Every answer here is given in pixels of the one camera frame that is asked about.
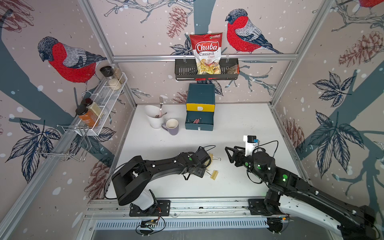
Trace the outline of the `small clear spice jar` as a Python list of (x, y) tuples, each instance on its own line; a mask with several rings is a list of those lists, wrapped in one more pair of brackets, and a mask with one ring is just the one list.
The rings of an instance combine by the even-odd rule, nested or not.
[(123, 77), (123, 72), (121, 71), (121, 69), (116, 64), (111, 64), (111, 67), (114, 72), (115, 78), (118, 79), (121, 84), (123, 84), (125, 82), (125, 79)]

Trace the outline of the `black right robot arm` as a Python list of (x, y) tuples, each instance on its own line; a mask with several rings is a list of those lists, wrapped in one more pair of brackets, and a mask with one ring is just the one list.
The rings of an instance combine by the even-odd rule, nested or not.
[(344, 240), (377, 240), (375, 212), (368, 206), (357, 207), (313, 187), (298, 175), (276, 166), (264, 150), (246, 153), (245, 148), (225, 148), (230, 163), (245, 167), (248, 174), (267, 185), (262, 200), (250, 199), (254, 215), (289, 215), (305, 219), (341, 236)]

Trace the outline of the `orange spice jar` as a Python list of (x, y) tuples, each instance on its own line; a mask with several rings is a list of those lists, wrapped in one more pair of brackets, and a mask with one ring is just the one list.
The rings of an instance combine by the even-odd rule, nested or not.
[(76, 114), (90, 129), (98, 125), (99, 117), (86, 106), (78, 106)]

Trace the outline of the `yellow binder clip lower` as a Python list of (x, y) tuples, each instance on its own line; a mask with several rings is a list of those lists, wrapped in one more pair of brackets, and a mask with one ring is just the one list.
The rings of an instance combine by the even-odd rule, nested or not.
[(219, 172), (218, 172), (217, 170), (213, 170), (213, 171), (211, 171), (211, 170), (206, 170), (206, 173), (208, 173), (208, 174), (210, 175), (210, 178), (211, 178), (212, 180), (216, 180), (216, 178), (217, 178)]

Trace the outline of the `teal drawer cabinet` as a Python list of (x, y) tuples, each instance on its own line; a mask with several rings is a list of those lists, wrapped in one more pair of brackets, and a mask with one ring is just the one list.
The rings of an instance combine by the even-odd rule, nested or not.
[(213, 131), (215, 103), (214, 85), (189, 84), (186, 102), (186, 130)]

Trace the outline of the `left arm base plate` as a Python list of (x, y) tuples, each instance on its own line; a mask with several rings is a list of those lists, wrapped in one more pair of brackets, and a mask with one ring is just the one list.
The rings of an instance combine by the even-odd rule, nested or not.
[(146, 210), (142, 210), (139, 206), (130, 205), (130, 217), (167, 217), (170, 214), (170, 200), (158, 200)]

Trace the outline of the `beige spice jar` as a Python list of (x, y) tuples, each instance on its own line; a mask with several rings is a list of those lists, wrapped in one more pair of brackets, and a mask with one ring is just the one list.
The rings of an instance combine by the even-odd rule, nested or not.
[(81, 101), (81, 104), (91, 110), (97, 117), (102, 117), (102, 109), (91, 99), (86, 98)]

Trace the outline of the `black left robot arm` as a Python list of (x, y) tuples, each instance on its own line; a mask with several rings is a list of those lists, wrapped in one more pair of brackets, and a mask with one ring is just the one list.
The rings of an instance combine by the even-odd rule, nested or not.
[(135, 156), (112, 175), (118, 204), (125, 206), (133, 203), (149, 182), (162, 177), (188, 174), (202, 178), (211, 162), (203, 147), (196, 152), (182, 152), (173, 158), (156, 161)]

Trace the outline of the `metal fork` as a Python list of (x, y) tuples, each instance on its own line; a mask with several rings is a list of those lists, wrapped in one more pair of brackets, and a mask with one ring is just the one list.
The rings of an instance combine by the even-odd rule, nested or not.
[(161, 118), (162, 115), (163, 115), (162, 110), (163, 110), (163, 105), (164, 105), (164, 99), (163, 99), (163, 97), (159, 97), (159, 102), (160, 102), (159, 118)]

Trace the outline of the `yellow binder clip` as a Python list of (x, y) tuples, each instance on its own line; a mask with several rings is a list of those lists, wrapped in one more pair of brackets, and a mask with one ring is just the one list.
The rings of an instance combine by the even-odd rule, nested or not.
[(211, 171), (211, 170), (206, 170), (206, 173), (208, 173), (208, 174), (210, 175), (210, 178), (211, 178), (212, 180), (216, 180), (216, 178), (217, 178), (219, 172), (218, 172), (217, 170), (213, 170), (213, 171)]
[(213, 164), (214, 161), (221, 161), (222, 159), (219, 158), (219, 157), (215, 157), (212, 153), (209, 153), (209, 156), (210, 156), (210, 162), (208, 164), (208, 166), (210, 166), (211, 164)]

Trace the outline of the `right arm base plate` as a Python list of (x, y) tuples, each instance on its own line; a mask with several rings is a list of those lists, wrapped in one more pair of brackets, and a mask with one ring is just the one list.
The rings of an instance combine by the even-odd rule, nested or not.
[(287, 214), (281, 212), (278, 207), (267, 208), (264, 199), (248, 199), (248, 210), (253, 216), (287, 216)]

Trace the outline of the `purple mug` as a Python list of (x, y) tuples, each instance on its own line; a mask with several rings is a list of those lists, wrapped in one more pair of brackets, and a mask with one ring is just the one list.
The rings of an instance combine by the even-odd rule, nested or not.
[(162, 125), (162, 128), (170, 135), (175, 136), (179, 132), (179, 122), (176, 119), (169, 119)]

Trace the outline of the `teal drawer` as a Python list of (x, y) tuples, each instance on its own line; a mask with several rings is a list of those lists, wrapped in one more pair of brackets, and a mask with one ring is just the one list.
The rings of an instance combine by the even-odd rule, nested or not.
[(186, 130), (213, 131), (214, 113), (187, 111), (185, 128)]

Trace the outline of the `yellow binder clip upper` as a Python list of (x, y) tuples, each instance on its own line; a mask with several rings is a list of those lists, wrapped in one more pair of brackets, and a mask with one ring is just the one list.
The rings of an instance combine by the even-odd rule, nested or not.
[(209, 153), (209, 156), (210, 156), (210, 162), (208, 164), (208, 166), (210, 166), (211, 164), (213, 164), (214, 161), (221, 161), (222, 159), (219, 158), (219, 157), (215, 157), (212, 153)]

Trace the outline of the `red Chuba cassava chips bag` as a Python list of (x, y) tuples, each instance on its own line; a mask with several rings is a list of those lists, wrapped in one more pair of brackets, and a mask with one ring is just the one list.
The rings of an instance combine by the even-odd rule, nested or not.
[(221, 74), (222, 33), (190, 35), (198, 75)]

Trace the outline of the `white utensil cup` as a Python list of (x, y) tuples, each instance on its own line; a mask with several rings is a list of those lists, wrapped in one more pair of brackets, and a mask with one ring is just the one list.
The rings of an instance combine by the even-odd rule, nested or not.
[(152, 128), (162, 128), (162, 125), (165, 123), (165, 118), (160, 117), (161, 111), (159, 107), (147, 105), (145, 106), (145, 114)]

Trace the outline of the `black lid spice jar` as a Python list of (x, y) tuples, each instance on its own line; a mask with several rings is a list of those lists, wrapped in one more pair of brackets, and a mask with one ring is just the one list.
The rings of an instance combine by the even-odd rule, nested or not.
[(121, 89), (122, 85), (120, 80), (116, 78), (111, 66), (104, 66), (100, 68), (100, 72), (107, 79), (107, 84), (112, 90), (117, 91)]

